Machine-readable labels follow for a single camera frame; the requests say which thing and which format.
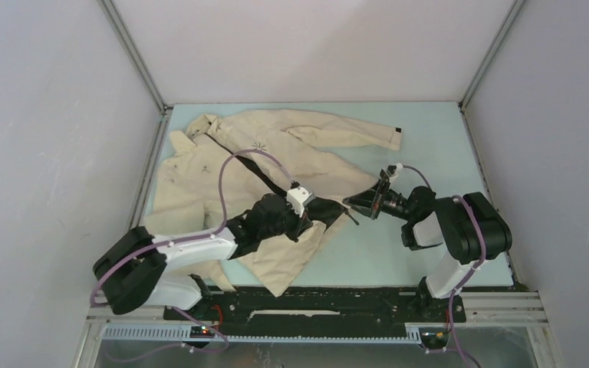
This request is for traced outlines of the beige zip jacket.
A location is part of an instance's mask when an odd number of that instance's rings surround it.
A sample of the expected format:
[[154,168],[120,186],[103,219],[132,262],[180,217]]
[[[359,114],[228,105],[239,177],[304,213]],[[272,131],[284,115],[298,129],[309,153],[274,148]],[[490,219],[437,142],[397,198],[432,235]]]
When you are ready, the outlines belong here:
[[281,235],[242,256],[274,296],[282,295],[348,222],[342,203],[369,189],[374,176],[332,153],[334,147],[382,146],[397,151],[402,133],[349,117],[305,110],[246,110],[227,117],[203,114],[169,134],[174,154],[156,174],[150,233],[178,235],[219,226],[261,197],[283,196],[291,181],[315,194],[313,227],[294,242]]

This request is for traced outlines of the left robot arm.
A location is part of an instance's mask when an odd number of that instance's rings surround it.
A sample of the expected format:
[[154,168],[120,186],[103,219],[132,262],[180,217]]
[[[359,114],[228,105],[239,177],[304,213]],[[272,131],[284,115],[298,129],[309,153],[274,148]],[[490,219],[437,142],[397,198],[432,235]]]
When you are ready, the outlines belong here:
[[285,197],[267,194],[217,228],[184,235],[152,235],[144,226],[132,228],[95,262],[97,289],[116,315],[142,306],[169,306],[203,319],[212,309],[208,287],[198,275],[180,277],[173,271],[240,258],[281,235],[296,242],[312,225],[308,204],[314,198],[303,186],[288,190]]

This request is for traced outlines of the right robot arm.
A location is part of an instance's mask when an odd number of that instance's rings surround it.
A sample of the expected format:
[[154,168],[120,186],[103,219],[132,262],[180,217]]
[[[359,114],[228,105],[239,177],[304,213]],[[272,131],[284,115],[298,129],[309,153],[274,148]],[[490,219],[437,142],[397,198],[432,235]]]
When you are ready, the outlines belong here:
[[424,320],[442,315],[446,301],[458,295],[478,269],[512,246],[509,226],[480,192],[439,198],[431,188],[417,186],[402,195],[381,178],[343,203],[370,219],[382,212],[402,219],[401,240],[411,251],[445,246],[441,261],[416,292],[416,312]]

